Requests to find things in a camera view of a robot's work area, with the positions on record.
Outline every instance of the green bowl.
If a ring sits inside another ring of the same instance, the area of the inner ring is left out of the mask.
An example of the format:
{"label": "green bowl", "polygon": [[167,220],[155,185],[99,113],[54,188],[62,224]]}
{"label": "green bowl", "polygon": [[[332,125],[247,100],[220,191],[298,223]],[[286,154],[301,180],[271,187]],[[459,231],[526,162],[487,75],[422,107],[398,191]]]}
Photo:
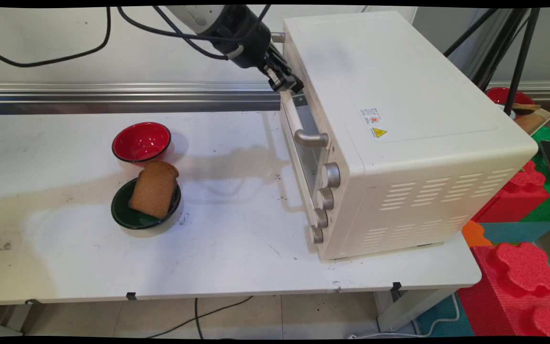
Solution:
{"label": "green bowl", "polygon": [[137,178],[124,184],[112,200],[112,217],[122,227],[128,229],[147,229],[165,222],[177,209],[181,200],[181,190],[178,185],[173,191],[173,197],[171,197],[171,205],[169,206],[169,212],[163,219],[155,218],[153,216],[136,211],[128,207],[128,201],[133,196],[135,191],[135,184]]}

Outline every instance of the oven door handle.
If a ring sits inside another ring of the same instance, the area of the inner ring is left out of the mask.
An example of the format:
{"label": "oven door handle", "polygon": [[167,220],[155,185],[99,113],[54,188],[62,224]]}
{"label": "oven door handle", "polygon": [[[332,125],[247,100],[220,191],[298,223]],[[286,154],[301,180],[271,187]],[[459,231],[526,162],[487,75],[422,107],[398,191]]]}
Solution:
{"label": "oven door handle", "polygon": [[303,146],[328,146],[329,138],[327,133],[313,135],[305,133],[301,119],[298,117],[298,112],[296,111],[296,106],[294,105],[294,100],[292,99],[292,94],[290,94],[290,91],[283,91],[280,93],[281,102],[284,105],[284,109],[286,109],[286,113],[288,114],[288,121],[290,122],[290,128],[292,129],[292,133],[294,135],[294,141]]}

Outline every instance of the foam puzzle block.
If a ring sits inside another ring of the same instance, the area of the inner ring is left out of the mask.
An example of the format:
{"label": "foam puzzle block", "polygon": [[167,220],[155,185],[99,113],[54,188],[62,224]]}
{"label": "foam puzzle block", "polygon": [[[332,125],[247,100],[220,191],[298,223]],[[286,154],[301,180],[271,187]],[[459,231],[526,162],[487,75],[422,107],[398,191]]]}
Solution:
{"label": "foam puzzle block", "polygon": [[550,222],[492,222],[480,225],[485,231],[484,237],[494,244],[534,242],[550,231]]}
{"label": "foam puzzle block", "polygon": [[483,277],[458,295],[475,335],[550,336],[550,267],[543,250],[472,247]]}
{"label": "foam puzzle block", "polygon": [[543,187],[546,178],[535,170],[535,163],[528,161],[523,170],[492,197],[475,222],[519,222],[549,197]]}
{"label": "foam puzzle block", "polygon": [[[464,311],[464,307],[460,301],[460,296],[457,292],[455,298],[458,301],[458,308],[460,309],[460,319],[456,322],[439,322],[434,325],[434,330],[430,337],[472,337],[474,332],[468,322],[468,317]],[[422,315],[417,317],[419,328],[422,333],[428,333],[430,326],[434,320],[437,319],[452,319],[455,318],[455,305],[450,296],[447,296],[444,300],[437,303],[434,307],[423,312]]]}
{"label": "foam puzzle block", "polygon": [[[538,144],[541,141],[550,141],[550,129],[547,127],[541,127],[538,131],[532,135]],[[545,176],[544,189],[549,194],[547,200],[545,200],[541,205],[537,206],[532,212],[530,212],[526,217],[524,217],[522,222],[550,222],[550,173],[546,166],[546,161],[542,155],[542,152],[539,152],[534,155],[532,161],[536,165],[536,170]]]}
{"label": "foam puzzle block", "polygon": [[491,246],[491,241],[485,238],[484,233],[485,229],[474,221],[469,221],[462,227],[462,235],[464,235],[468,247]]}

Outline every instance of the toaster oven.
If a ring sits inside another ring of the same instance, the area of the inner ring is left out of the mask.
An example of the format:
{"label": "toaster oven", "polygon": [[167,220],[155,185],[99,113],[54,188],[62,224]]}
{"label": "toaster oven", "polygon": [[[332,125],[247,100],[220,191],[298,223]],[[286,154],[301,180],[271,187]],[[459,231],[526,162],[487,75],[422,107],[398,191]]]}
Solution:
{"label": "toaster oven", "polygon": [[281,121],[321,259],[443,242],[537,144],[395,11],[290,18]]}

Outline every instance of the oven glass door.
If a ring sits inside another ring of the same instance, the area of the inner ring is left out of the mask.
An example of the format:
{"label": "oven glass door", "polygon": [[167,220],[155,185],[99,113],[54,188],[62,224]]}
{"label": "oven glass door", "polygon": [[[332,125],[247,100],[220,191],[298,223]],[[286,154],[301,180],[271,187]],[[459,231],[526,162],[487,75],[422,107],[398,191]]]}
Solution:
{"label": "oven glass door", "polygon": [[[303,92],[292,94],[292,99],[294,100],[294,105],[305,133],[309,135],[318,134],[317,124],[315,124],[314,116],[307,105],[307,98]],[[314,203],[314,208],[318,207],[316,195],[317,190],[321,187],[321,166],[327,163],[329,151],[324,147],[303,146],[295,140],[293,142],[296,146],[301,166],[303,167],[303,174]]]}

